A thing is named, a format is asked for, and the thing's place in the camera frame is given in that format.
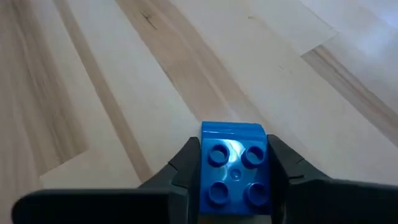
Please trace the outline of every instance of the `lego stud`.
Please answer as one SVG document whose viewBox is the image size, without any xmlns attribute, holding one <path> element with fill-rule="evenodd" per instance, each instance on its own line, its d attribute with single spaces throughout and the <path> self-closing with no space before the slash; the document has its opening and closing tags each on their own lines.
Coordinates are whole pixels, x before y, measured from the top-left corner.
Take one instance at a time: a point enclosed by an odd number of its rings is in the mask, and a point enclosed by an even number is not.
<svg viewBox="0 0 398 224">
<path fill-rule="evenodd" d="M 221 167 L 228 162 L 229 150 L 223 145 L 215 145 L 210 149 L 208 154 L 208 162 L 213 167 Z"/>
<path fill-rule="evenodd" d="M 264 185 L 253 183 L 244 190 L 244 198 L 250 205 L 260 207 L 267 203 L 269 197 Z"/>
<path fill-rule="evenodd" d="M 257 146 L 245 150 L 241 156 L 242 163 L 249 169 L 259 167 L 264 162 L 264 158 L 264 151 Z"/>
<path fill-rule="evenodd" d="M 224 205 L 229 198 L 229 190 L 228 187 L 220 181 L 214 182 L 208 191 L 208 199 L 211 203 L 222 206 Z"/>
</svg>

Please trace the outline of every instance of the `blue lego duplo brick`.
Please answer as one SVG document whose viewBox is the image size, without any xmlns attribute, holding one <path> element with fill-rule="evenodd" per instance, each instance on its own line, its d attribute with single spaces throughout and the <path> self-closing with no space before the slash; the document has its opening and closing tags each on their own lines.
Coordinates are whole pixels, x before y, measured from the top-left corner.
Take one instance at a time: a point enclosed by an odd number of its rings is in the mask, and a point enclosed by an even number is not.
<svg viewBox="0 0 398 224">
<path fill-rule="evenodd" d="M 271 214 L 267 144 L 260 124 L 202 122 L 200 213 Z"/>
</svg>

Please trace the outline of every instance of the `hardwood plank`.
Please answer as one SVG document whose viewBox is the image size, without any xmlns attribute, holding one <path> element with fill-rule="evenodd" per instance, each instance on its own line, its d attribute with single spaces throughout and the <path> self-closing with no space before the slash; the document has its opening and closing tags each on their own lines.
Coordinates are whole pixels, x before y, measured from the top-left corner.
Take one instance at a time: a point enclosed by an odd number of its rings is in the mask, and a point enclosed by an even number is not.
<svg viewBox="0 0 398 224">
<path fill-rule="evenodd" d="M 398 183 L 395 145 L 271 29 L 248 20 L 242 2 L 172 2 L 275 132 L 312 164 L 332 177 Z"/>
<path fill-rule="evenodd" d="M 134 169 L 137 172 L 137 175 L 141 181 L 147 180 L 152 176 L 149 165 L 142 155 L 138 143 L 127 124 L 126 118 L 124 117 L 118 102 L 109 89 L 109 86 L 104 79 L 104 75 L 102 74 L 93 54 L 91 53 L 90 48 L 88 47 L 86 40 L 83 37 L 77 21 L 73 17 L 69 5 L 62 0 L 54 1 L 54 3 L 60 12 L 63 23 L 66 25 L 72 42 L 75 45 L 80 58 L 82 59 L 87 74 L 90 77 L 91 82 L 94 84 L 95 90 L 130 158 L 130 161 L 134 166 Z"/>
<path fill-rule="evenodd" d="M 357 1 L 301 1 L 340 32 L 323 46 L 397 113 L 398 30 Z"/>
<path fill-rule="evenodd" d="M 375 127 L 398 146 L 398 115 L 369 91 L 323 45 L 304 54 L 303 59 L 335 87 Z"/>
<path fill-rule="evenodd" d="M 39 169 L 24 122 L 20 96 L 30 94 L 20 77 L 29 75 L 23 60 L 21 24 L 10 1 L 0 2 L 0 222 L 11 223 L 14 202 L 39 189 Z"/>
<path fill-rule="evenodd" d="M 337 34 L 299 0 L 248 0 L 254 15 L 302 55 Z"/>
<path fill-rule="evenodd" d="M 272 129 L 174 5 L 117 2 L 197 119 L 257 122 Z"/>
<path fill-rule="evenodd" d="M 70 102 L 67 91 L 59 79 L 54 61 L 47 46 L 43 43 L 41 31 L 35 18 L 26 7 L 25 1 L 11 1 L 19 43 L 10 54 L 19 54 L 19 67 L 15 67 L 15 86 L 22 89 L 19 100 L 24 107 L 24 119 L 27 133 L 33 147 L 35 160 L 40 174 L 86 151 L 87 146 L 82 135 L 80 123 Z"/>
<path fill-rule="evenodd" d="M 41 175 L 44 187 L 111 187 L 111 183 L 116 187 L 138 186 L 141 181 L 137 178 L 136 171 L 88 75 L 92 68 L 85 67 L 87 64 L 83 64 L 79 51 L 75 48 L 82 46 L 73 44 L 52 1 L 33 0 L 29 7 L 37 18 L 43 40 L 55 62 L 55 69 L 65 85 L 78 122 L 83 128 L 81 136 L 88 145 L 85 156 L 73 158 L 64 166 L 58 166 Z"/>
<path fill-rule="evenodd" d="M 152 172 L 199 122 L 114 1 L 67 1 Z"/>
</svg>

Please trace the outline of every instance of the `dark wood stripe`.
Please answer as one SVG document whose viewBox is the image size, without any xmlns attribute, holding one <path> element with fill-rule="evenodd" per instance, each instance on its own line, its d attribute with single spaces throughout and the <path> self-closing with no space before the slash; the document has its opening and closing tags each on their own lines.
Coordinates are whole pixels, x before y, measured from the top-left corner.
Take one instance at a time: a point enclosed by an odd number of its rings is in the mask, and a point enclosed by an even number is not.
<svg viewBox="0 0 398 224">
<path fill-rule="evenodd" d="M 15 19 L 10 55 L 19 61 L 13 81 L 35 160 L 40 161 L 36 166 L 44 174 L 86 151 L 87 143 L 29 2 L 9 2 Z"/>
<path fill-rule="evenodd" d="M 366 119 L 398 146 L 398 115 L 320 45 L 302 58 Z"/>
<path fill-rule="evenodd" d="M 116 0 L 198 120 L 271 126 L 187 18 L 168 0 Z"/>
<path fill-rule="evenodd" d="M 64 0 L 54 0 L 54 3 L 61 15 L 63 23 L 71 37 L 76 51 L 78 52 L 87 74 L 94 85 L 95 91 L 99 96 L 116 133 L 124 146 L 130 161 L 132 162 L 138 177 L 142 182 L 152 177 L 150 167 L 145 160 L 144 155 L 139 149 L 138 143 L 110 90 L 104 75 L 99 68 L 93 53 L 91 52 L 83 33 L 70 9 L 70 6 Z"/>
</svg>

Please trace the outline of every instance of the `black plastic arm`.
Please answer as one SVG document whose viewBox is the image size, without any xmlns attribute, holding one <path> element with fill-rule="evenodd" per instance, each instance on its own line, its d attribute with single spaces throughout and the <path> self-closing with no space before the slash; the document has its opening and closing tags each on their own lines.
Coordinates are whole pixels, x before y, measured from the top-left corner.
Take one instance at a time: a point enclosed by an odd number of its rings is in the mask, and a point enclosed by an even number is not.
<svg viewBox="0 0 398 224">
<path fill-rule="evenodd" d="M 200 142 L 190 138 L 160 172 L 138 189 L 40 190 L 16 202 L 12 221 L 196 223 L 199 185 Z"/>
<path fill-rule="evenodd" d="M 273 223 L 397 223 L 398 187 L 329 178 L 268 135 Z"/>
</svg>

